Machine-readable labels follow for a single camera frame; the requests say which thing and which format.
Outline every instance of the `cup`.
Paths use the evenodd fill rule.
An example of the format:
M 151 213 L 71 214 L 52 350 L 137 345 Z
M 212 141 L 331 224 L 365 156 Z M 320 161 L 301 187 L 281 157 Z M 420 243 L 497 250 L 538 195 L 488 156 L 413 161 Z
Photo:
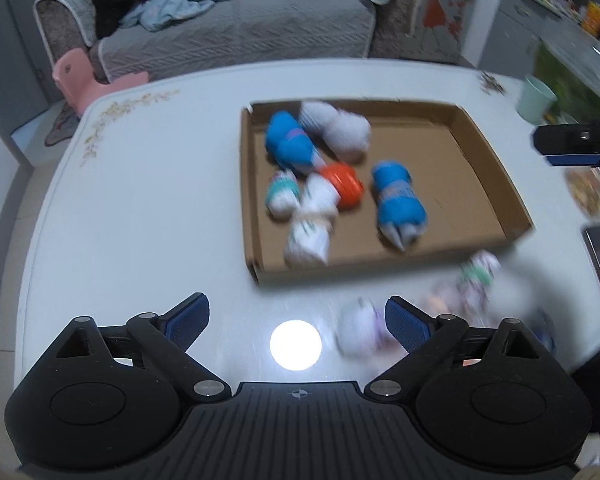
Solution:
M 531 124 L 542 124 L 544 114 L 558 100 L 554 92 L 537 77 L 526 77 L 516 111 Z

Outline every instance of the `table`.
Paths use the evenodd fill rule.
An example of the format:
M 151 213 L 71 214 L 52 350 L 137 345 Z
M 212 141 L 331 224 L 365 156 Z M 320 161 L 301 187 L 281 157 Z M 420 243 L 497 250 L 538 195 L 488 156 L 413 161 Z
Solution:
M 211 304 L 189 354 L 235 392 L 240 381 L 357 380 L 363 387 L 403 356 L 368 360 L 337 352 L 333 327 L 358 297 L 417 303 L 458 266 L 360 280 L 259 288 L 243 259 L 238 175 L 240 109 L 298 98 L 420 99 L 464 107 L 522 196 L 536 230 L 504 256 L 491 295 L 503 316 L 542 306 L 557 329 L 558 359 L 573 367 L 600 346 L 600 287 L 580 236 L 584 215 L 562 171 L 534 152 L 532 126 L 506 96 L 481 90 L 479 73 L 398 60 L 298 60 L 235 66 L 158 81 L 96 102 L 52 180 L 26 260 L 17 316 L 16 384 L 76 316 L 100 326 L 163 313 L 193 292 Z M 300 372 L 272 358 L 287 320 L 319 331 L 323 349 Z

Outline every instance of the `rug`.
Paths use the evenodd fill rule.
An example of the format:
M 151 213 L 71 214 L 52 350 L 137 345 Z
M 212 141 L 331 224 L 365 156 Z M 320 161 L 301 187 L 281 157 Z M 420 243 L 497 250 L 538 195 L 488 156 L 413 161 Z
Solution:
M 65 103 L 53 123 L 51 132 L 44 139 L 44 145 L 50 148 L 62 140 L 70 139 L 78 129 L 78 124 L 80 124 L 80 118 L 73 108 Z

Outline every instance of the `gray sofa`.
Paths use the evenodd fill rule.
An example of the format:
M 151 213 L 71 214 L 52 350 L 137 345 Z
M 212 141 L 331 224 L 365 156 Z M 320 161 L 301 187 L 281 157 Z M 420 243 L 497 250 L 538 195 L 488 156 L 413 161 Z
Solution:
M 398 57 L 419 0 L 230 0 L 159 32 L 121 28 L 97 41 L 90 0 L 37 0 L 54 64 L 82 48 L 100 80 L 148 71 L 152 80 L 277 59 Z

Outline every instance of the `child chair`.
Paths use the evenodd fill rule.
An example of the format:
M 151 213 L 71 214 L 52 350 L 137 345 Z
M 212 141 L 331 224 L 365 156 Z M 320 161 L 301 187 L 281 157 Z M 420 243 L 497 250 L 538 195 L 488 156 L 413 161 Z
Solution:
M 93 65 L 81 48 L 69 50 L 53 68 L 53 79 L 66 102 L 82 117 L 86 108 L 105 95 L 148 83 L 148 72 L 129 74 L 103 85 L 96 81 Z

